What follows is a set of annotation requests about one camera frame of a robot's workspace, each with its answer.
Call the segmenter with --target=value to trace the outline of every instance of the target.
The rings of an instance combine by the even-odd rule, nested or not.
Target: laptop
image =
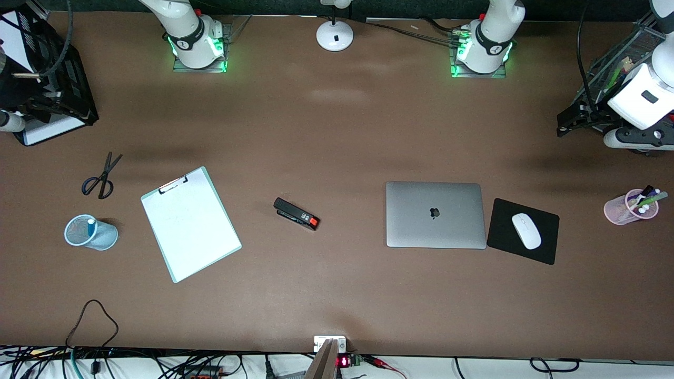
[[[387,182],[386,245],[486,249],[480,185]]]

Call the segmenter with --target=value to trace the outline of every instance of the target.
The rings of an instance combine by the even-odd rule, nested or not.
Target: black mouse pad
[[[512,223],[512,217],[518,213],[526,213],[536,224],[541,235],[541,245],[533,250],[524,247],[520,236]],[[505,252],[517,254],[539,262],[554,264],[557,251],[557,234],[559,233],[559,216],[542,210],[508,202],[503,199],[494,200],[489,224],[487,245]]]

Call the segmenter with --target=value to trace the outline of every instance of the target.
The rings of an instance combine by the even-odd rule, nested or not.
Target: marker
[[[667,196],[669,196],[669,194],[667,192],[661,192],[661,193],[659,193],[655,196],[651,196],[649,198],[646,198],[645,200],[642,200],[641,203],[638,204],[638,206],[653,204],[658,200],[662,200],[662,199],[666,198]]]
[[[638,203],[646,198],[646,195],[648,195],[652,190],[654,190],[652,185],[647,185],[646,188],[644,188],[643,191],[641,191],[641,194],[637,196],[636,198],[636,204],[630,206],[630,210],[634,210],[637,206]]]
[[[96,220],[94,220],[93,218],[89,218],[89,220],[87,221],[87,233],[89,234],[89,237],[94,235],[94,229],[96,228],[95,223]]]
[[[656,188],[656,189],[652,190],[652,191],[651,191],[648,195],[646,195],[646,196],[647,196],[647,197],[648,197],[648,196],[655,196],[655,195],[657,195],[657,194],[659,194],[659,193],[660,193],[660,188]],[[628,201],[631,201],[631,200],[634,200],[634,199],[636,199],[636,198],[638,198],[638,197],[639,197],[639,195],[633,195],[633,196],[628,197],[627,200],[628,200]]]

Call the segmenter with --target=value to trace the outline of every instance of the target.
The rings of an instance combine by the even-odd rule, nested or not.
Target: brown table
[[[0,343],[62,344],[97,298],[117,346],[308,351],[335,333],[369,353],[674,359],[674,203],[625,227],[602,212],[631,188],[673,191],[674,154],[556,137],[580,83],[575,24],[525,24],[507,79],[462,80],[443,47],[364,24],[323,51],[321,22],[253,18],[228,73],[173,74],[152,14],[77,14],[100,121],[30,148],[0,136]],[[586,61],[630,28],[589,24]],[[83,196],[109,150],[114,194]],[[201,165],[243,249],[174,284],[140,196]],[[387,248],[390,180],[480,183],[487,220],[496,197],[558,214],[557,261]],[[277,216],[277,196],[320,229]],[[114,248],[64,242],[80,213],[119,228]],[[112,330],[92,308],[73,342]]]

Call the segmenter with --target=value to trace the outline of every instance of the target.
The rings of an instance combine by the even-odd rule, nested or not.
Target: computer mouse
[[[536,224],[526,213],[518,213],[512,217],[512,224],[517,230],[524,247],[533,250],[541,245],[541,234]]]

